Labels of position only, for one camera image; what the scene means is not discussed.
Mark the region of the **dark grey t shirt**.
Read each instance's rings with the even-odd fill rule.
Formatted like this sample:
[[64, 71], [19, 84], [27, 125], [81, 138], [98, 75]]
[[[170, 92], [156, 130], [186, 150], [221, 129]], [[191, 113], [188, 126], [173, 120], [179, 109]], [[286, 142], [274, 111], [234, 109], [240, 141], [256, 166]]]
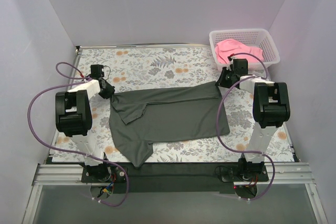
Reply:
[[152, 154], [154, 143], [216, 137], [230, 133], [222, 95], [215, 82], [193, 87], [116, 93], [109, 126], [118, 151], [135, 167]]

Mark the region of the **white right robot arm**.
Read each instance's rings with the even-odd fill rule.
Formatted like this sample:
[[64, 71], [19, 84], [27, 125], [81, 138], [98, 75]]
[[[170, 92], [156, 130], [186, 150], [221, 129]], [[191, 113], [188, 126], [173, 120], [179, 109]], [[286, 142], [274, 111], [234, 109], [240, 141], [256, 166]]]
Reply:
[[266, 151], [273, 135], [290, 118], [287, 85], [284, 82], [272, 82], [265, 77], [248, 74], [245, 67], [224, 67], [215, 85], [228, 89], [222, 100], [225, 100], [234, 88], [253, 95], [255, 124], [249, 143], [243, 151], [229, 147], [226, 149], [241, 154], [238, 162], [227, 171], [227, 177], [231, 180], [234, 177], [255, 179], [266, 172]]

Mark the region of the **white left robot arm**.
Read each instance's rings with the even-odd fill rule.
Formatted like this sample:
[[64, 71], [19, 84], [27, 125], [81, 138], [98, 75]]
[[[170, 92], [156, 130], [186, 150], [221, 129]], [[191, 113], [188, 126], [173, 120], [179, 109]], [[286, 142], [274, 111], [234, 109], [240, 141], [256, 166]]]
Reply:
[[98, 143], [93, 140], [91, 128], [93, 118], [90, 99], [99, 95], [109, 99], [114, 94], [114, 86], [105, 79], [90, 80], [84, 84], [55, 96], [56, 128], [64, 133], [83, 153], [88, 176], [105, 182], [111, 176], [111, 169], [103, 162], [106, 158]]

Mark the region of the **pink t shirt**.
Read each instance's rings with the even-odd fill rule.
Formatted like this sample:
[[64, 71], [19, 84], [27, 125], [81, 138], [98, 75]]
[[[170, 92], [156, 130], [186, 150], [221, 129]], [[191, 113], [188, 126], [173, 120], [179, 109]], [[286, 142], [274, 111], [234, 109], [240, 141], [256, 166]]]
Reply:
[[264, 61], [263, 50], [261, 48], [250, 47], [234, 39], [226, 39], [216, 44], [215, 55], [217, 61], [221, 64], [229, 64], [228, 57], [238, 53], [247, 53], [236, 57], [239, 59], [246, 58], [249, 63], [259, 62], [256, 58], [250, 56], [250, 54], [256, 56], [261, 61]]

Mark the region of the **white plastic laundry basket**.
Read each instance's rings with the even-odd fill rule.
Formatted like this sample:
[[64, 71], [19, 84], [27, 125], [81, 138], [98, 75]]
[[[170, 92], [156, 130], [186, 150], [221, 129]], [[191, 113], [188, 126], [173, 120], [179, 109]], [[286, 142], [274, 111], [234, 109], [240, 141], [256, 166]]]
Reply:
[[232, 55], [247, 59], [249, 70], [263, 70], [280, 62], [274, 40], [265, 29], [215, 30], [210, 32], [209, 42], [218, 71], [229, 65]]

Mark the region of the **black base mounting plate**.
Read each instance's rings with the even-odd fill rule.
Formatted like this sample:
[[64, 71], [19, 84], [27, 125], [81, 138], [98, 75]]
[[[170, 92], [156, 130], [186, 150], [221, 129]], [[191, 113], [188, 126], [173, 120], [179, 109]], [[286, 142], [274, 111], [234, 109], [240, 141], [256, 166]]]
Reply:
[[130, 193], [170, 193], [218, 191], [234, 193], [234, 182], [267, 182], [266, 168], [257, 172], [243, 170], [234, 163], [145, 163], [136, 168], [119, 163], [130, 181]]

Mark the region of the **aluminium frame rail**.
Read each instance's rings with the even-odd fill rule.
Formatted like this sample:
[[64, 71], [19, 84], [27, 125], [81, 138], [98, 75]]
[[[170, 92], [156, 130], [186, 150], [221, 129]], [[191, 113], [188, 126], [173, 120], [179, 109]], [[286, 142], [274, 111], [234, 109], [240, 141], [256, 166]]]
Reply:
[[[38, 165], [34, 184], [72, 185], [79, 184], [83, 167], [78, 164]], [[284, 162], [275, 164], [273, 184], [314, 184], [315, 179], [307, 163]]]

